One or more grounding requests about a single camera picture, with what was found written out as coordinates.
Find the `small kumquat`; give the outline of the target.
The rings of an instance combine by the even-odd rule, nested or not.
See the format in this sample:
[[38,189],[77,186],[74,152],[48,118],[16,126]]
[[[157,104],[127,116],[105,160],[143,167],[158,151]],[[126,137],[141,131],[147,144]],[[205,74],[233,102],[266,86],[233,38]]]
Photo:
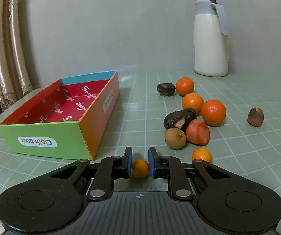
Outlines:
[[212,154],[209,150],[204,148],[195,149],[191,154],[192,160],[203,160],[208,163],[212,162]]
[[143,179],[149,176],[149,164],[145,160],[137,160],[133,163],[131,174],[137,179]]

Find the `brown longan fruit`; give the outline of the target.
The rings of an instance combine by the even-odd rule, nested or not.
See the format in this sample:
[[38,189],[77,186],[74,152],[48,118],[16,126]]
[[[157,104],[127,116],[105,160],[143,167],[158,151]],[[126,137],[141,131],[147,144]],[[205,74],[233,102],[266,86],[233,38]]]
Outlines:
[[170,128],[165,132],[164,140],[168,147],[178,150],[185,146],[186,135],[178,128]]

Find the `red strawberry piece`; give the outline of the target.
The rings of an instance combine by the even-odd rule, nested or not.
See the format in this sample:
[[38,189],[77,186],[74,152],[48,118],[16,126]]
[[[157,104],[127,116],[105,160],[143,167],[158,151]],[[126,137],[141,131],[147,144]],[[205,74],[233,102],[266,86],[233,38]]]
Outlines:
[[210,130],[206,123],[200,120],[192,120],[186,129],[186,139],[188,142],[205,146],[210,141]]

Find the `dark split chestnut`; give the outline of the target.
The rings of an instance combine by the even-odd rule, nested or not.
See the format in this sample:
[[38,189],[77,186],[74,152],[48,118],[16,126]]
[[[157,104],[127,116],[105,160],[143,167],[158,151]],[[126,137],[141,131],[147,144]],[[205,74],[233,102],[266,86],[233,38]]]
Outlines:
[[186,129],[192,120],[197,119],[197,113],[194,109],[183,109],[174,111],[168,114],[163,121],[163,126],[166,130],[171,128],[178,128],[183,132],[186,132]]

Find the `large front orange mandarin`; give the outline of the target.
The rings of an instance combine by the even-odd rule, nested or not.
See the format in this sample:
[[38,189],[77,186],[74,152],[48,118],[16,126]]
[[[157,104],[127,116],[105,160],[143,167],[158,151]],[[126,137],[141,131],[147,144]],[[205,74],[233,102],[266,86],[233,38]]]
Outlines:
[[200,114],[207,125],[220,126],[226,118],[226,107],[219,100],[208,100]]

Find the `lone brown chestnut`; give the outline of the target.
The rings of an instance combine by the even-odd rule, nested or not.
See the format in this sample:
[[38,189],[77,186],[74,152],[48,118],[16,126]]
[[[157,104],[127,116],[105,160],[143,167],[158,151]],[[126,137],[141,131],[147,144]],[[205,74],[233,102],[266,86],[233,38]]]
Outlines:
[[264,121],[264,114],[262,109],[258,107],[253,107],[247,117],[247,122],[255,127],[261,127]]

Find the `colourful cardboard box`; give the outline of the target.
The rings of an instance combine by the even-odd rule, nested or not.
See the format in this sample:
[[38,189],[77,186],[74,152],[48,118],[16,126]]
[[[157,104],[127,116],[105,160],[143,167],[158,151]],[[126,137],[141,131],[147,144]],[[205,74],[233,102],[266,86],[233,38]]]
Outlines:
[[8,115],[0,130],[14,153],[93,161],[119,93],[115,70],[59,79]]

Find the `dark chestnut at back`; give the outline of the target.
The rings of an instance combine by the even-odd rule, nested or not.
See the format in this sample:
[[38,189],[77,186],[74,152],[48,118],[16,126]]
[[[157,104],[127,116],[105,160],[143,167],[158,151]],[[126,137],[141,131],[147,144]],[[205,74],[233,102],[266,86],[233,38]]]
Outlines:
[[160,96],[172,96],[176,91],[173,83],[160,83],[157,85],[157,91]]

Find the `green grid table mat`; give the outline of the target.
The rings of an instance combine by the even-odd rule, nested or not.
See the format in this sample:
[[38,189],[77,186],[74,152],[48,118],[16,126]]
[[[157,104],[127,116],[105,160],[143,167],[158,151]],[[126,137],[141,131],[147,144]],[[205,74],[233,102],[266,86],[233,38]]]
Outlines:
[[[190,70],[125,73],[119,76],[120,96],[106,127],[97,158],[133,149],[134,159],[148,157],[154,146],[187,162],[195,145],[171,150],[164,141],[164,117],[181,108],[177,94],[162,97],[158,83],[176,83],[189,77],[195,92],[204,100],[217,99],[226,107],[226,118],[219,127],[210,127],[206,148],[213,163],[233,173],[274,189],[281,196],[281,76],[271,74],[229,74],[222,78],[204,77]],[[262,109],[261,127],[247,122],[253,107]],[[277,230],[281,232],[281,221]]]

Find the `cream thermos jug grey lid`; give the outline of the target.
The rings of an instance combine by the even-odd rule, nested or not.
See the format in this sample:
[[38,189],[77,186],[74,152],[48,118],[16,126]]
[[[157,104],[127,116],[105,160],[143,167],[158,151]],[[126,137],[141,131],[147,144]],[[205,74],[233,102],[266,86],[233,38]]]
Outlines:
[[228,21],[217,0],[198,0],[193,28],[194,71],[221,77],[228,74]]

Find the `beige satin curtain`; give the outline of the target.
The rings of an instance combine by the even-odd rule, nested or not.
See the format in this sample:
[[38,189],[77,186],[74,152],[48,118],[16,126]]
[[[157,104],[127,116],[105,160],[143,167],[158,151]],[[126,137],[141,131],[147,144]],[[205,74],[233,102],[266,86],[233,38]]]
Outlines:
[[0,0],[0,106],[7,110],[32,91],[23,55],[18,0]]

